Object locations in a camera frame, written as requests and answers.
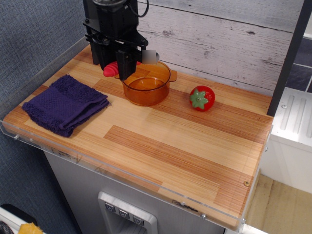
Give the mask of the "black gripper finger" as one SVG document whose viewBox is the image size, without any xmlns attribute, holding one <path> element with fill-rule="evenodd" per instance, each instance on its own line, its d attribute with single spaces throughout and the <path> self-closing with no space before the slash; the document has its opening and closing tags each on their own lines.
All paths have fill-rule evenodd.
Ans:
<svg viewBox="0 0 312 234">
<path fill-rule="evenodd" d="M 136 72 L 137 62 L 142 62 L 142 52 L 138 50 L 116 52 L 118 74 L 120 80 L 126 80 Z"/>
<path fill-rule="evenodd" d="M 104 70 L 104 68 L 108 64 L 117 60 L 115 51 L 112 50 L 109 46 L 101 45 L 101 44 L 95 43 L 94 41 L 90 43 L 90 46 L 91 46 L 93 64 L 100 65 L 102 70 Z"/>
</svg>

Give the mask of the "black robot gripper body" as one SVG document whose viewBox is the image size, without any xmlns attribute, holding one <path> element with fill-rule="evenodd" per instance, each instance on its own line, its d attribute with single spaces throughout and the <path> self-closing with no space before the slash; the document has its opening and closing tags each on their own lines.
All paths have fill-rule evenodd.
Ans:
<svg viewBox="0 0 312 234">
<path fill-rule="evenodd" d="M 146 49 L 148 41 L 137 31 L 139 14 L 136 0 L 89 0 L 90 19 L 83 22 L 92 30 L 95 43 L 109 46 L 117 51 L 120 47 Z"/>
</svg>

